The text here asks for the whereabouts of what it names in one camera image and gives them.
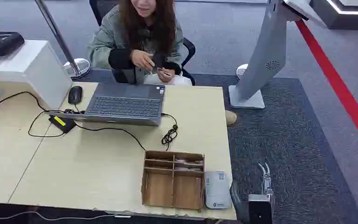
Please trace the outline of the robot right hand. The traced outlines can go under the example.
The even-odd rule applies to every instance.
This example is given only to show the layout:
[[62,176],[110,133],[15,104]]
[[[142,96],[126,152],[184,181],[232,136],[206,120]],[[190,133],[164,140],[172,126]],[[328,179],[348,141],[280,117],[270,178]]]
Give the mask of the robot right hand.
[[272,189],[272,179],[269,165],[266,162],[264,165],[258,163],[258,167],[262,171],[262,194],[272,196],[274,191]]

